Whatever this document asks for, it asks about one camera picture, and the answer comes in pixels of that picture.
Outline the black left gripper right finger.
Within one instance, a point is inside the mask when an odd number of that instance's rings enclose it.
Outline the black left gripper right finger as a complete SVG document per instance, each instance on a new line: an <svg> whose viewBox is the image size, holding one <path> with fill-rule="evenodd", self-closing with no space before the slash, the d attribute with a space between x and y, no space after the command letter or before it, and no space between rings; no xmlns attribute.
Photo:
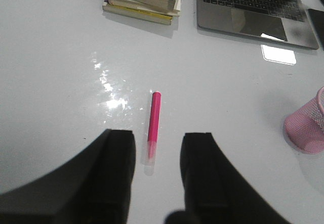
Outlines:
<svg viewBox="0 0 324 224"><path fill-rule="evenodd" d="M211 133L186 133L180 152L185 209L165 223L288 223L245 180Z"/></svg>

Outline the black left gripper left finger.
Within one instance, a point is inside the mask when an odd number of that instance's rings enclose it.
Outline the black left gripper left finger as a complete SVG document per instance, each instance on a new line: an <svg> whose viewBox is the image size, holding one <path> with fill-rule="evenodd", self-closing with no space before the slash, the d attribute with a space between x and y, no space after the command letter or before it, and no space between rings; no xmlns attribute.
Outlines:
<svg viewBox="0 0 324 224"><path fill-rule="evenodd" d="M1 195L1 223L126 223L136 162L128 130L105 130L71 160Z"/></svg>

